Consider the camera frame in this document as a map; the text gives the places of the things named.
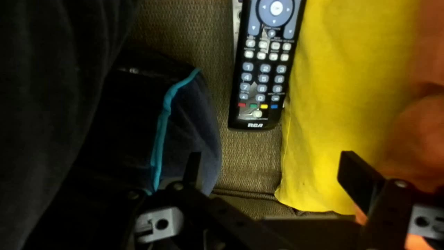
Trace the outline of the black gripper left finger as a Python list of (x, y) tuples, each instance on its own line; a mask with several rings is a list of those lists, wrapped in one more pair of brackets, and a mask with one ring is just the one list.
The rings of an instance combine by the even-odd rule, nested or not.
[(176, 240), (181, 250), (287, 250), (287, 242), (201, 187), (201, 154), (191, 153), (181, 181), (166, 187), (184, 222)]

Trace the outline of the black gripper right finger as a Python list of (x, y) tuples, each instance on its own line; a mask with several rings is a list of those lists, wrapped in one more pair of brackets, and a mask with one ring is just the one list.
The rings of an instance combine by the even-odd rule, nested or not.
[(358, 250), (403, 250), (412, 212), (412, 186), (385, 179), (353, 151), (342, 151), (337, 181), (366, 224), (358, 237)]

